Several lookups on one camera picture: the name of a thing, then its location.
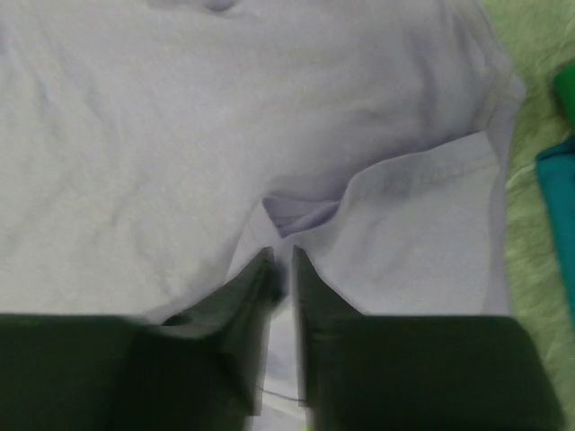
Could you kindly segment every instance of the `green fabric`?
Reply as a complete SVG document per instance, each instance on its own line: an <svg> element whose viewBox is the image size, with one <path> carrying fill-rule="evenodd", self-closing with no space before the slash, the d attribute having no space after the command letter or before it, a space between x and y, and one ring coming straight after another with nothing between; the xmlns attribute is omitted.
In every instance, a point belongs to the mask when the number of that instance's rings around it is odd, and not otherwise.
<svg viewBox="0 0 575 431"><path fill-rule="evenodd" d="M512 318L362 315L297 249L305 405L315 431L560 431L531 338Z"/></svg>
<svg viewBox="0 0 575 431"><path fill-rule="evenodd" d="M3 431L241 431L280 299L270 250L163 325L0 316Z"/></svg>
<svg viewBox="0 0 575 431"><path fill-rule="evenodd" d="M575 328L575 137L540 153L536 170Z"/></svg>
<svg viewBox="0 0 575 431"><path fill-rule="evenodd" d="M551 79L575 58L575 2L482 2L528 89L509 165L506 258L513 306L552 377L568 429L575 431L575 330L534 163L538 153L565 141L570 133Z"/></svg>
<svg viewBox="0 0 575 431"><path fill-rule="evenodd" d="M572 65L567 66L555 76L553 85L565 108L571 129L575 132L575 59Z"/></svg>

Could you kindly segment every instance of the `green towel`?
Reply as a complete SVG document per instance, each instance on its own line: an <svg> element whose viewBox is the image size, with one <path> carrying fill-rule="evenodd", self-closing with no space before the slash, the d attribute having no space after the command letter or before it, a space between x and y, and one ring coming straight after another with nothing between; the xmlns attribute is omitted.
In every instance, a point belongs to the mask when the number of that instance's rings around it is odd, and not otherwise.
<svg viewBox="0 0 575 431"><path fill-rule="evenodd" d="M528 89L509 162L506 258L513 307L537 343L571 431L575 430L575 331L534 160L570 134L551 78L575 55L575 2L482 2Z"/></svg>

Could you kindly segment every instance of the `teal cloth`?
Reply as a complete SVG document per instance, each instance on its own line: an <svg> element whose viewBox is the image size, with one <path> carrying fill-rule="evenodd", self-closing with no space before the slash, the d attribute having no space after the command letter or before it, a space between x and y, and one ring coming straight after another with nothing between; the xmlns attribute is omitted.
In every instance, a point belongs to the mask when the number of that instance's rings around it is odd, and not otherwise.
<svg viewBox="0 0 575 431"><path fill-rule="evenodd" d="M535 164L575 327L575 136L541 152Z"/></svg>

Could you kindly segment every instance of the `black plastic piece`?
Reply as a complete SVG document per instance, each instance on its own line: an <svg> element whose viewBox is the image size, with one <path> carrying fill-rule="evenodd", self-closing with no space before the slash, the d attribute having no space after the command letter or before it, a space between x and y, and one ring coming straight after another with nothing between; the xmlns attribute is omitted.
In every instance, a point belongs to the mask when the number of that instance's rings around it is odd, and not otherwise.
<svg viewBox="0 0 575 431"><path fill-rule="evenodd" d="M162 326L113 316L0 316L0 429L240 431L258 413L270 250Z"/></svg>
<svg viewBox="0 0 575 431"><path fill-rule="evenodd" d="M295 250L305 405L314 431L559 431L559 402L511 318L358 312Z"/></svg>

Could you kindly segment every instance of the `light purple fabric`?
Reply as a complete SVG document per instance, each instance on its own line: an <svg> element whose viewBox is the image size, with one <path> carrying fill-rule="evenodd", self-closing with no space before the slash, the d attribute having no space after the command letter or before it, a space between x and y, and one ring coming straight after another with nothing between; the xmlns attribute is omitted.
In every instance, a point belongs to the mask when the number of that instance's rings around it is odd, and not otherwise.
<svg viewBox="0 0 575 431"><path fill-rule="evenodd" d="M159 321L294 243L366 312L508 312L474 0L0 0L0 96L0 312ZM290 305L254 429L304 421Z"/></svg>

